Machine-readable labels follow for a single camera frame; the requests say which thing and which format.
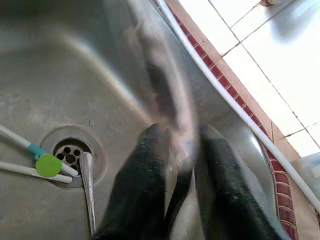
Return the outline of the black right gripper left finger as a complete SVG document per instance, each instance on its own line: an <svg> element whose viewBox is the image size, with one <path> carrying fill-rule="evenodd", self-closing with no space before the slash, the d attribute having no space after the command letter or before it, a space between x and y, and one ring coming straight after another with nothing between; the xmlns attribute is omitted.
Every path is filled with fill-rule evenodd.
<svg viewBox="0 0 320 240"><path fill-rule="evenodd" d="M163 240L168 134L157 123L145 129L117 172L94 240Z"/></svg>

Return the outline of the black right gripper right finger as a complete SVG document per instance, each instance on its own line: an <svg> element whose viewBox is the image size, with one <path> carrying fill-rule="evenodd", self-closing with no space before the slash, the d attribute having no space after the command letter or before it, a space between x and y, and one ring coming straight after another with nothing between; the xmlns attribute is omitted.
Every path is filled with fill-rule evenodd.
<svg viewBox="0 0 320 240"><path fill-rule="evenodd" d="M276 215L264 211L245 178L247 166L228 140L211 126L200 129L200 144L210 183L213 207L233 240L286 240Z"/></svg>

